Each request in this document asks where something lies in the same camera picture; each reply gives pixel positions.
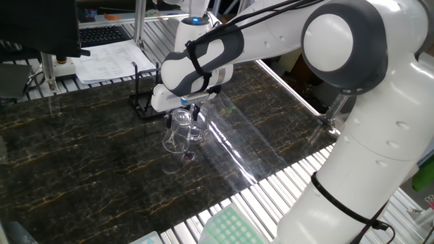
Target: black bracket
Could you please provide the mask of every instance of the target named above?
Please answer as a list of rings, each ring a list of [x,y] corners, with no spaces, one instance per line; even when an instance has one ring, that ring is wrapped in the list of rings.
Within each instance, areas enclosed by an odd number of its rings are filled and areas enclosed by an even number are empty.
[[[135,78],[136,78],[136,93],[134,95],[131,95],[129,98],[130,104],[133,106],[134,110],[138,113],[139,117],[142,119],[150,119],[155,118],[164,115],[165,113],[159,113],[154,110],[154,108],[151,106],[151,99],[153,94],[153,88],[149,91],[145,92],[139,92],[139,81],[140,81],[140,75],[145,73],[151,73],[156,72],[155,75],[155,85],[158,85],[160,83],[159,81],[159,73],[161,68],[159,67],[159,63],[156,63],[156,68],[153,68],[151,70],[144,70],[144,71],[138,71],[137,64],[135,62],[132,62],[132,65],[134,66],[135,70]]]
[[[165,116],[165,127],[170,129],[172,128],[172,114],[168,114]]]
[[[199,106],[197,106],[196,104],[192,104],[191,106],[193,106],[193,120],[197,121],[197,116],[199,115],[199,112],[201,111],[201,108]]]

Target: black cable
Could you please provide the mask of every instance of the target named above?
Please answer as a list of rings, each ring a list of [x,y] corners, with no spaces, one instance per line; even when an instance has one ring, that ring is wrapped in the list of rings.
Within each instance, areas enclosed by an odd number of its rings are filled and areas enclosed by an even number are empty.
[[[223,35],[228,35],[228,34],[231,34],[231,33],[234,33],[234,32],[240,31],[240,30],[243,30],[245,28],[251,27],[251,26],[253,26],[255,24],[264,22],[265,20],[268,20],[268,19],[270,19],[272,17],[278,16],[279,14],[282,14],[282,13],[285,13],[285,12],[288,12],[288,11],[291,11],[291,10],[295,10],[295,9],[300,9],[300,8],[308,7],[308,6],[314,5],[316,3],[320,3],[322,1],[324,1],[324,0],[292,0],[292,1],[286,1],[284,3],[280,3],[280,4],[277,4],[277,5],[273,5],[273,6],[264,8],[262,10],[259,10],[257,12],[253,12],[251,14],[246,14],[244,16],[240,16],[240,17],[232,20],[228,24],[219,26],[218,28],[215,28],[214,30],[211,30],[210,32],[204,34],[202,37],[198,38],[196,41],[192,41],[191,44],[197,45],[197,44],[203,43],[204,41],[208,41],[210,39],[217,39],[217,38],[219,38],[219,37],[221,37]],[[282,6],[286,6],[286,5],[289,5],[289,4],[291,4],[291,5],[283,8],[283,9],[276,10],[276,8],[279,8],[279,7],[282,7]],[[227,28],[229,28],[231,26],[235,26],[235,24],[237,24],[237,23],[239,23],[241,21],[247,20],[248,18],[257,16],[259,14],[263,14],[265,12],[270,12],[270,11],[273,11],[273,13],[271,13],[271,14],[269,14],[267,16],[264,16],[262,18],[259,18],[259,19],[255,20],[255,21],[251,22],[251,23],[245,24],[243,26],[238,26],[237,28],[233,28],[230,31],[222,33],[222,31],[224,29],[227,29]]]
[[[214,23],[214,20],[212,19],[210,13],[206,12],[206,15],[205,15],[205,16],[207,17],[208,20],[211,20],[211,26],[212,26],[212,28],[215,28],[216,26],[219,26],[219,25],[220,25],[219,22],[215,22],[215,23]]]
[[[392,232],[393,232],[392,238],[390,239],[390,241],[388,241],[388,242],[386,243],[386,244],[390,244],[390,243],[392,243],[392,241],[395,239],[395,236],[396,236],[395,229],[394,229],[390,224],[387,224],[387,223],[384,223],[384,222],[383,222],[383,224],[384,224],[385,226],[389,227],[389,228],[392,230]]]
[[[38,75],[42,75],[42,74],[43,74],[43,72],[39,72],[39,73],[34,74],[34,75],[32,76],[31,80],[27,83],[26,87],[24,88],[24,92],[23,92],[24,95],[27,94],[28,91],[30,91],[30,89],[33,89],[33,88],[36,88],[36,87],[40,87],[42,84],[44,84],[44,82],[45,82],[45,77],[42,78],[42,80],[41,80],[40,83],[38,83],[38,82],[37,82],[37,79],[36,79],[36,77],[37,77]],[[35,81],[35,84],[36,84],[36,85],[34,85],[34,86],[30,86],[30,83],[31,83],[32,81]]]

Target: metal grating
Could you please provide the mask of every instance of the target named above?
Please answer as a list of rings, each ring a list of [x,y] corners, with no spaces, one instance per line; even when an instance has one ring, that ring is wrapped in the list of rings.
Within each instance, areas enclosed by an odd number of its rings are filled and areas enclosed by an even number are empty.
[[[269,240],[277,234],[277,224],[284,213],[289,211],[307,184],[310,176],[324,164],[332,152],[329,146],[303,159],[286,169],[277,172],[240,193],[229,197],[221,203],[185,220],[179,225],[160,234],[165,244],[197,243],[205,223],[222,208],[234,203],[253,225]],[[401,189],[392,196],[387,212],[382,219],[396,230],[392,243],[422,243],[427,232],[415,225],[406,210],[420,207]],[[361,244],[386,243],[392,237],[391,230],[386,232],[371,230],[365,235]]]

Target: keyboard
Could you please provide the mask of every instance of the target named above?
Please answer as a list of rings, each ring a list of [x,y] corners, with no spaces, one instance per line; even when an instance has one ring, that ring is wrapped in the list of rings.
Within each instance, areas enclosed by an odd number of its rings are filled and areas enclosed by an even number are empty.
[[[94,47],[130,40],[122,26],[104,26],[80,30],[81,47]]]

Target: cable strap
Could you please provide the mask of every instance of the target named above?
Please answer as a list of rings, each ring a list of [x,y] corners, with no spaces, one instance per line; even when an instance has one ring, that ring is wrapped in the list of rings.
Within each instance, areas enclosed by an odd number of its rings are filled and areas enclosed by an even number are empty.
[[[334,198],[322,185],[319,183],[319,180],[317,178],[317,172],[313,173],[312,177],[312,184],[315,186],[315,188],[335,207],[337,207],[340,211],[344,212],[346,215],[352,217],[354,220],[357,220],[358,222],[364,223],[367,226],[372,226],[372,228],[376,230],[387,230],[388,226],[386,226],[383,222],[377,220],[377,219],[367,219],[358,213],[354,212],[353,210],[349,209],[345,205],[343,205],[338,199]]]
[[[212,76],[212,73],[205,73],[202,67],[200,66],[196,56],[196,44],[193,43],[192,41],[188,41],[185,46],[187,47],[187,52],[190,54],[190,59],[191,62],[193,63],[193,66],[195,67],[196,72],[203,77],[203,85],[201,89],[197,92],[198,93],[203,92],[210,84],[210,78]]]

